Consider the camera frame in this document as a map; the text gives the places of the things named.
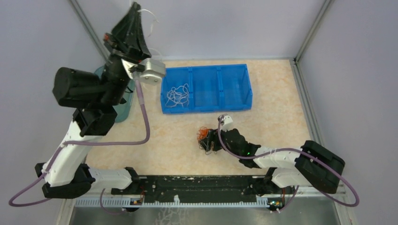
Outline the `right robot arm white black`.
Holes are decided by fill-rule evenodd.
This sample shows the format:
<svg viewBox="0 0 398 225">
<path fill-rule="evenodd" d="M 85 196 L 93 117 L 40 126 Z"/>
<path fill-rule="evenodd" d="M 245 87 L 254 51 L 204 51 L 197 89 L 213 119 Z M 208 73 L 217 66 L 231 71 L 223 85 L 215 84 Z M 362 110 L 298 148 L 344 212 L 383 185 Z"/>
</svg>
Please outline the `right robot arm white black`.
<svg viewBox="0 0 398 225">
<path fill-rule="evenodd" d="M 225 145 L 245 167 L 267 168 L 264 187 L 270 193 L 299 185 L 334 194 L 345 167 L 342 158 L 311 140 L 299 148 L 273 149 L 248 142 L 236 128 L 220 135 L 216 129 L 203 128 L 197 140 L 205 152 L 217 152 Z"/>
</svg>

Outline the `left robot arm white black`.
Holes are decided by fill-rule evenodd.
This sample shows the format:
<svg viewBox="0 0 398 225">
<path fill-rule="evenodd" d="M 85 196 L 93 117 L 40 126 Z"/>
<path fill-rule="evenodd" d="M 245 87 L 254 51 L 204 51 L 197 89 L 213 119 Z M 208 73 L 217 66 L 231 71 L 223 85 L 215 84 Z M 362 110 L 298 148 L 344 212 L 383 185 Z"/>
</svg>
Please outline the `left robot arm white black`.
<svg viewBox="0 0 398 225">
<path fill-rule="evenodd" d="M 141 6 L 133 2 L 127 14 L 104 35 L 110 55 L 102 75 L 61 67 L 58 69 L 53 95 L 60 106 L 75 111 L 68 131 L 50 160 L 35 166 L 44 178 L 44 197 L 74 199 L 90 190 L 111 189 L 112 194 L 135 194 L 141 182 L 131 167 L 119 170 L 95 169 L 84 163 L 93 146 L 112 128 L 117 117 L 114 107 L 124 104 L 124 94 L 131 81 L 135 83 L 146 135 L 144 140 L 119 141 L 118 145 L 141 145 L 150 137 L 148 116 L 138 74 L 145 70 L 151 54 L 145 43 L 141 24 Z"/>
</svg>

